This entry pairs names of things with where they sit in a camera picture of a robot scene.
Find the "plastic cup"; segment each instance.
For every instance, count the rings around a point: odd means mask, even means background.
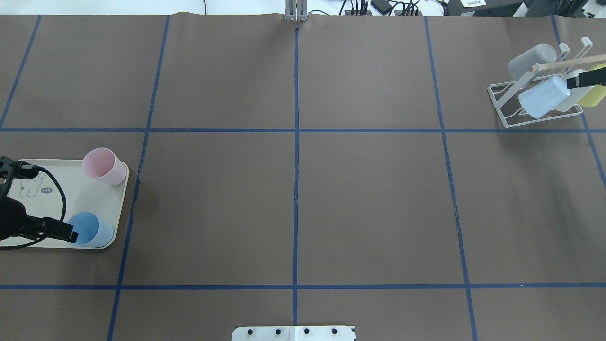
[[[70,218],[67,223],[73,225],[74,232],[78,233],[75,246],[101,248],[112,241],[115,233],[110,223],[92,212],[80,212]]]
[[[579,73],[585,72],[583,69],[576,69],[570,72],[568,75],[563,76],[563,79],[574,78],[579,75]],[[586,87],[575,87],[574,89],[570,89],[570,96],[566,98],[563,102],[558,104],[555,107],[557,111],[566,112],[570,110],[575,104],[577,104],[581,98],[583,98],[589,91],[593,89],[593,86]]]
[[[95,180],[119,184],[126,178],[127,169],[110,149],[95,148],[82,161],[84,173]]]
[[[541,118],[570,96],[566,81],[554,76],[524,92],[518,99],[526,112],[533,118]]]
[[[507,68],[513,80],[517,81],[531,66],[555,62],[557,57],[555,49],[551,45],[543,43],[513,58]]]
[[[606,67],[606,64],[598,64],[590,68],[589,71],[594,71],[603,67]],[[597,85],[594,86],[593,89],[591,89],[591,91],[589,91],[583,98],[581,98],[579,105],[582,107],[594,107],[597,106],[604,97],[606,97],[606,86]]]

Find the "gray cup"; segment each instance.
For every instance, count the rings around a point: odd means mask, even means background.
[[[539,44],[532,49],[513,58],[509,62],[509,74],[514,81],[522,77],[531,66],[555,62],[557,58],[555,49],[549,44]]]

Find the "grid line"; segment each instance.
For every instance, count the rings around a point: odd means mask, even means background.
[[[295,195],[293,200],[293,325],[299,324],[299,28],[295,29]]]
[[[141,149],[141,159],[139,160],[139,169],[137,170],[137,179],[135,181],[135,192],[133,194],[133,202],[130,206],[130,216],[128,218],[128,227],[126,230],[126,238],[124,240],[124,249],[122,250],[122,260],[120,263],[120,272],[118,273],[118,285],[116,288],[116,295],[114,297],[114,304],[112,308],[112,316],[110,318],[110,326],[107,332],[107,341],[111,341],[113,337],[114,327],[116,325],[116,315],[118,313],[118,305],[120,301],[120,293],[122,287],[122,281],[124,279],[124,269],[126,266],[126,257],[128,255],[128,244],[130,242],[130,236],[133,229],[133,213],[135,210],[135,204],[139,196],[141,170],[145,161],[145,153],[147,151],[147,142],[149,140],[150,128],[152,126],[153,109],[156,102],[156,93],[158,92],[158,82],[160,81],[160,72],[162,70],[162,58],[164,56],[164,47],[166,46],[166,37],[168,35],[168,25],[170,23],[170,15],[166,16],[166,22],[164,23],[164,35],[162,37],[162,46],[160,47],[160,56],[158,58],[158,68],[156,70],[156,78],[154,80],[153,92],[151,94],[150,110],[147,117],[147,126],[145,128],[145,138],[143,139],[143,147]]]
[[[429,62],[431,64],[431,76],[433,78],[433,88],[436,95],[436,104],[438,106],[438,117],[440,120],[440,130],[442,133],[442,145],[444,146],[444,157],[446,159],[446,171],[448,173],[448,182],[450,185],[450,196],[453,202],[454,215],[456,219],[456,229],[459,240],[459,253],[461,255],[461,267],[463,270],[463,280],[465,281],[465,294],[467,296],[467,309],[469,310],[469,321],[471,325],[471,337],[473,341],[478,341],[478,332],[476,329],[476,317],[473,311],[473,301],[471,299],[471,289],[469,287],[469,275],[467,273],[467,260],[465,259],[465,246],[463,245],[463,233],[461,232],[461,221],[459,219],[459,208],[456,202],[455,183],[453,181],[452,169],[450,167],[450,155],[448,154],[448,143],[446,140],[446,131],[444,128],[444,117],[442,116],[442,103],[440,101],[440,91],[438,88],[438,77],[436,75],[436,66],[433,59],[431,48],[431,33],[429,30],[429,21],[424,17],[425,33],[427,35],[427,48],[429,52]]]
[[[0,128],[0,132],[147,132],[146,128]],[[442,133],[436,128],[150,128],[153,133]],[[446,133],[606,133],[606,129],[455,129]]]
[[[25,67],[25,61],[27,60],[27,56],[29,56],[30,50],[32,49],[34,38],[36,38],[36,32],[38,32],[38,27],[40,27],[40,21],[42,21],[41,15],[39,15],[38,20],[36,20],[36,25],[34,25],[32,36],[30,37],[30,41],[27,43],[27,48],[25,49],[25,53],[23,54],[21,65],[19,65],[19,70],[17,70],[17,76],[15,77],[15,81],[13,82],[13,87],[10,89],[10,93],[8,95],[8,98],[6,99],[6,105],[4,106],[4,111],[2,112],[2,118],[0,118],[0,128],[3,127],[4,121],[6,120],[6,116],[8,115],[8,108],[10,107],[10,103],[13,101],[13,95],[17,90],[17,84],[19,84],[21,73],[23,72],[23,68]]]
[[[558,43],[558,46],[560,46],[560,33],[558,32],[558,24],[556,22],[556,17],[554,15],[551,15],[551,25],[553,26],[553,33],[555,33],[555,35],[556,35],[556,42]],[[604,170],[602,168],[602,162],[600,161],[600,158],[598,156],[598,151],[596,150],[596,146],[593,143],[593,138],[591,137],[591,132],[589,130],[589,125],[587,124],[587,119],[585,118],[584,112],[581,113],[581,121],[583,122],[583,126],[585,127],[584,131],[587,134],[587,139],[589,140],[589,145],[591,146],[591,152],[593,153],[593,158],[596,160],[596,165],[598,167],[598,173],[602,180],[602,185],[604,186],[604,189],[606,189],[606,176],[604,175]]]
[[[290,284],[261,285],[122,285],[122,291],[292,290]],[[425,289],[548,289],[606,288],[606,282],[560,283],[445,283],[445,284],[298,284],[298,290],[425,290]],[[118,285],[4,284],[0,290],[117,290]]]

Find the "black device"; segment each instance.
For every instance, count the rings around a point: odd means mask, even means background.
[[[582,8],[588,0],[524,0],[528,7],[525,16],[561,15],[584,18]]]
[[[54,182],[63,200],[61,219],[50,217],[38,218],[27,215],[25,206],[15,199],[8,198],[8,192],[14,179],[33,179],[40,172],[46,173]],[[34,245],[46,238],[65,240],[74,243],[78,233],[73,232],[73,226],[63,222],[65,218],[65,193],[57,179],[43,167],[29,164],[25,161],[13,161],[8,157],[0,157],[0,240],[9,237],[24,237],[33,240],[30,243],[17,246],[0,246],[3,249],[19,249]]]
[[[370,4],[382,15],[386,15],[393,10],[393,6],[387,0],[372,0]]]
[[[485,0],[486,4],[465,7],[459,0],[449,1],[444,15],[448,16],[513,16],[524,0]]]
[[[606,86],[606,67],[594,71],[582,72],[579,73],[577,77],[566,79],[566,87],[569,89],[594,85]]]

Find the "table surface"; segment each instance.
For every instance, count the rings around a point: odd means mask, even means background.
[[[10,158],[131,168],[105,250],[4,252],[0,338],[606,336],[606,103],[504,129],[486,87],[606,19],[2,16]]]

